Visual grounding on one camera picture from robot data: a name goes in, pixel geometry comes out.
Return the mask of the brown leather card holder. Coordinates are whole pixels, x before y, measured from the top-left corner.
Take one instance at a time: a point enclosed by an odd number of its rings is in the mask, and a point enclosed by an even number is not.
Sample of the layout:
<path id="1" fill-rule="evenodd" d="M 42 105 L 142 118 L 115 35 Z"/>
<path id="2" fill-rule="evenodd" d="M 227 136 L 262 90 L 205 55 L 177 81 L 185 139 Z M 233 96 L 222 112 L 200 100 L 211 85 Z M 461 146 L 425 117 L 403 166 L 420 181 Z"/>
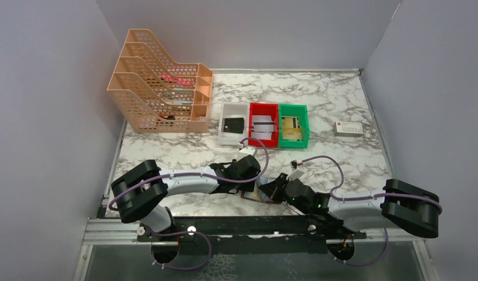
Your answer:
<path id="1" fill-rule="evenodd" d="M 263 191 L 259 189 L 261 185 L 273 182 L 274 180 L 275 178 L 271 178 L 271 177 L 261 177 L 257 179 L 254 190 L 252 192 L 242 191 L 240 194 L 241 199 L 252 201 L 255 203 L 261 203 L 261 204 L 279 205 L 280 204 L 279 202 L 275 202 L 274 200 L 270 199 L 270 197 L 268 197 L 266 193 L 264 193 Z"/>

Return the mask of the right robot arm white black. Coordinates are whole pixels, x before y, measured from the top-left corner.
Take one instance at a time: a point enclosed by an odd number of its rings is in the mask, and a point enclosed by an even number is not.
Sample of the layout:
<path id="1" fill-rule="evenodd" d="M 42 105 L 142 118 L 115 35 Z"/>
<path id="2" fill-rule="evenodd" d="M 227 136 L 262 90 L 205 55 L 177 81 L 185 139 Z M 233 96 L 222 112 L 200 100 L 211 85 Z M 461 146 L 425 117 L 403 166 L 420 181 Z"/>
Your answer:
<path id="1" fill-rule="evenodd" d="M 421 238 L 439 234 L 439 197 L 397 179 L 387 180 L 382 193 L 356 197 L 316 192 L 299 179 L 288 180 L 286 174 L 261 184 L 259 190 L 271 201 L 302 212 L 324 235 L 372 228 L 400 228 Z"/>

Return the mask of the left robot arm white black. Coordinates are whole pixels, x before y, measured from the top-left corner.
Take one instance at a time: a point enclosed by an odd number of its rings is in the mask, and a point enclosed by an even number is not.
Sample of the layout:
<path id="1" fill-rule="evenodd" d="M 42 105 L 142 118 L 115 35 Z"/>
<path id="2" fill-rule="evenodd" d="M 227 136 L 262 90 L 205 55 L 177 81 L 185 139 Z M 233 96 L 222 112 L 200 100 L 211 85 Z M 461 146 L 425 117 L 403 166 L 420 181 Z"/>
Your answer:
<path id="1" fill-rule="evenodd" d="M 173 224 L 170 210 L 160 205 L 165 197 L 253 188 L 260 173 L 251 155 L 196 170 L 162 169 L 155 160 L 145 160 L 111 183 L 114 199 L 108 208 L 117 211 L 123 223 L 139 221 L 158 233 Z"/>

